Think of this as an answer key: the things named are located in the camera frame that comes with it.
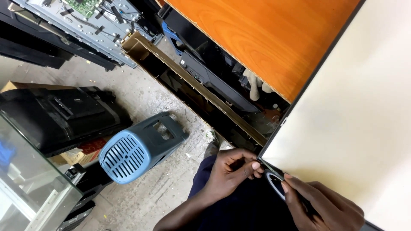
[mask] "black tape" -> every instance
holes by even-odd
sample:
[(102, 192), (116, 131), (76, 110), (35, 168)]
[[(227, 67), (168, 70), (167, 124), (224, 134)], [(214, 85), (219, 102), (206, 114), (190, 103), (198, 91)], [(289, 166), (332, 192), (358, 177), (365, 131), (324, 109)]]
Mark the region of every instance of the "black tape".
[(96, 30), (96, 32), (94, 32), (96, 35), (98, 35), (101, 31), (104, 30), (104, 26), (100, 26), (100, 28), (98, 30)]
[(115, 38), (113, 39), (113, 42), (116, 42), (120, 38), (120, 35), (116, 35)]
[(117, 11), (115, 6), (111, 7), (111, 11), (114, 13), (115, 17), (117, 18), (117, 20), (120, 24), (124, 23), (123, 18), (121, 17), (121, 14)]
[(104, 12), (106, 12), (106, 11), (102, 9), (102, 10), (95, 16), (95, 18), (96, 18), (96, 19), (101, 18), (101, 16), (103, 16)]
[(73, 12), (74, 12), (74, 10), (73, 10), (73, 8), (71, 8), (71, 9), (68, 9), (66, 11), (61, 12), (60, 15), (65, 16), (65, 15), (71, 14)]

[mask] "orange wooden board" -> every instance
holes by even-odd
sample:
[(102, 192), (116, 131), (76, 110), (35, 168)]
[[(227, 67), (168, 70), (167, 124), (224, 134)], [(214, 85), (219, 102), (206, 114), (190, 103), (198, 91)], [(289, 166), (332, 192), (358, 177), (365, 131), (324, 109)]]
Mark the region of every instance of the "orange wooden board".
[(359, 0), (167, 0), (292, 102)]

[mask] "green circuit board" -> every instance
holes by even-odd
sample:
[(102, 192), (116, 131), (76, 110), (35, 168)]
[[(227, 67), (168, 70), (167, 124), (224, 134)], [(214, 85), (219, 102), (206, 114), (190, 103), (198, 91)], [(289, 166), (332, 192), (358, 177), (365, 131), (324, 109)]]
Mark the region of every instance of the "green circuit board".
[(91, 18), (103, 0), (65, 0), (64, 2), (84, 17)]

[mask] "concrete floor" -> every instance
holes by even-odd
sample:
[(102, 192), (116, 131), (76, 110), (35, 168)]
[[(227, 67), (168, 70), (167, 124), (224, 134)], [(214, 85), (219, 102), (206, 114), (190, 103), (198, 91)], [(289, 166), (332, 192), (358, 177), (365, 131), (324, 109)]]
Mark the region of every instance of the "concrete floor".
[[(174, 60), (180, 59), (165, 39), (158, 46)], [(59, 70), (22, 63), (11, 80), (95, 85), (113, 91), (134, 122), (169, 111), (190, 134), (189, 139), (166, 161), (139, 179), (127, 185), (113, 183), (106, 187), (94, 200), (96, 207), (92, 213), (76, 231), (152, 230), (158, 220), (187, 199), (207, 146), (203, 134), (204, 122), (143, 70), (123, 66), (105, 72), (98, 65), (73, 57)]]

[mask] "glass table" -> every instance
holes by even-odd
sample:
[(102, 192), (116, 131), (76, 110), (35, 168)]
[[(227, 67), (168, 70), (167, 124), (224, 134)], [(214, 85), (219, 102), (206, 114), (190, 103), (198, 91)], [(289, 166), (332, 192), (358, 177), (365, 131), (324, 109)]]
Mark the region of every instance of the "glass table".
[(0, 113), (0, 230), (54, 231), (82, 197)]

